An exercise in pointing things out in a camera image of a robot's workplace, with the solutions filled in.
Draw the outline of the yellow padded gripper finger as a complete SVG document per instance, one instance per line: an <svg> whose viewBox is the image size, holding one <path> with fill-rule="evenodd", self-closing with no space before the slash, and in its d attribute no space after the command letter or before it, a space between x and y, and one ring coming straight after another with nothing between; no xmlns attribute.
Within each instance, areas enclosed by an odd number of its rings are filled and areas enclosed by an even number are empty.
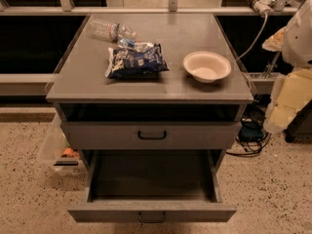
<svg viewBox="0 0 312 234"><path fill-rule="evenodd" d="M285 31L284 27L280 28L263 42L262 48L270 52L280 52L284 46Z"/></svg>
<svg viewBox="0 0 312 234"><path fill-rule="evenodd" d="M279 76L270 99L263 128L270 134L279 134L312 99L312 70L297 68L287 76Z"/></svg>

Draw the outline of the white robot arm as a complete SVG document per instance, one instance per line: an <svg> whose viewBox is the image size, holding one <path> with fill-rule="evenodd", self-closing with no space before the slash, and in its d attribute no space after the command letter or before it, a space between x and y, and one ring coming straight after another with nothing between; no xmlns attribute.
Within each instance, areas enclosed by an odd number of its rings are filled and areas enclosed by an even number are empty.
<svg viewBox="0 0 312 234"><path fill-rule="evenodd" d="M293 67L291 73L276 79L265 113L264 130L279 134L312 99L312 0L306 0L262 48L280 52L283 61Z"/></svg>

